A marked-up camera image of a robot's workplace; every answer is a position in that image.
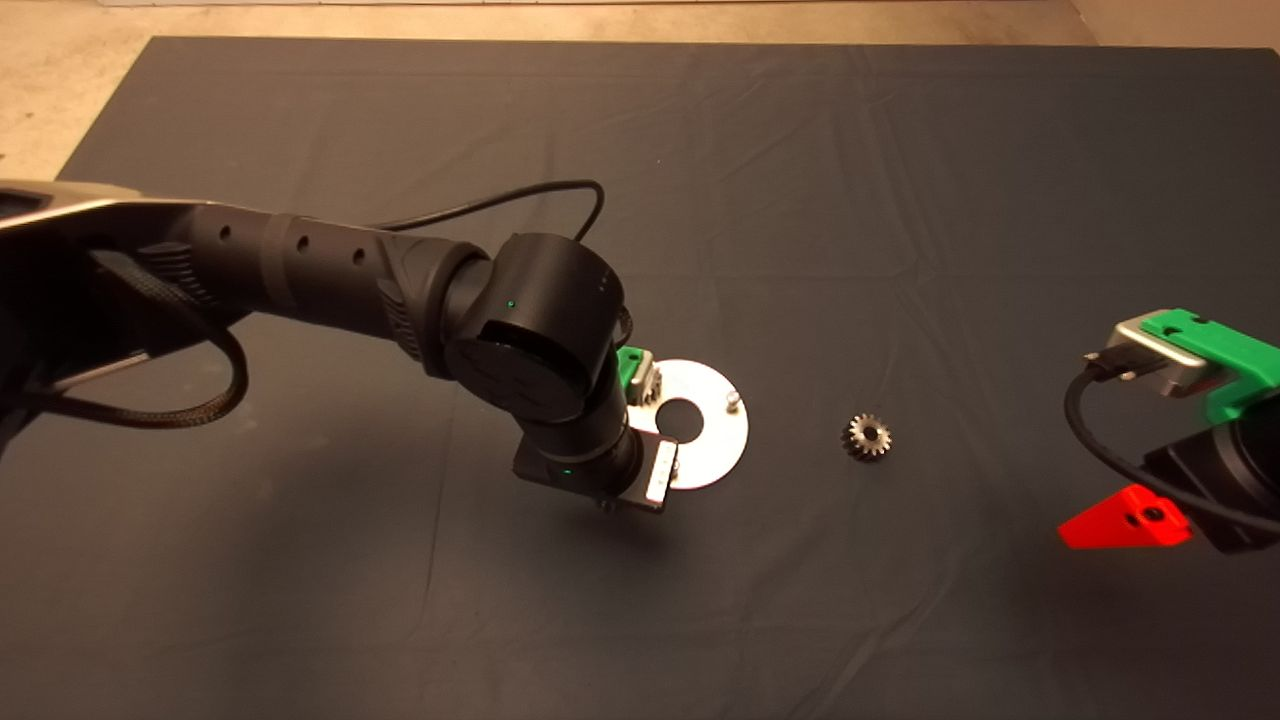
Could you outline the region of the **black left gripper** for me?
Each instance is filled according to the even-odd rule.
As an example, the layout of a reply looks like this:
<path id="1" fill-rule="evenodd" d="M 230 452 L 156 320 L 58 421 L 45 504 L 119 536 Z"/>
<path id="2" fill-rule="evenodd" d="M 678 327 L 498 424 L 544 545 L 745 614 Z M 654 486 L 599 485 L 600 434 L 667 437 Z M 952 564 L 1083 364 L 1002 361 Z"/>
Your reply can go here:
<path id="1" fill-rule="evenodd" d="M 562 462 L 522 439 L 513 471 L 522 480 L 586 497 L 605 509 L 625 505 L 662 512 L 678 474 L 678 442 L 666 436 L 621 436 L 596 457 Z"/>

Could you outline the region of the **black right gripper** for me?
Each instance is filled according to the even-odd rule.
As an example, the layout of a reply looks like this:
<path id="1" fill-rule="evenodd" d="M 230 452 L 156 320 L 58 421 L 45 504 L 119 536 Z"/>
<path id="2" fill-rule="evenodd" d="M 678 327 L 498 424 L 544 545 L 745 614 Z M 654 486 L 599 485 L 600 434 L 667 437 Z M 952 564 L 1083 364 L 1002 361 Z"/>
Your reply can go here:
<path id="1" fill-rule="evenodd" d="M 1202 430 L 1146 454 L 1146 470 L 1171 487 L 1228 509 L 1254 512 L 1256 483 L 1229 434 Z M 1143 486 L 1126 486 L 1059 525 L 1071 550 L 1164 548 L 1193 538 L 1190 523 L 1220 553 L 1256 551 L 1256 533 Z"/>

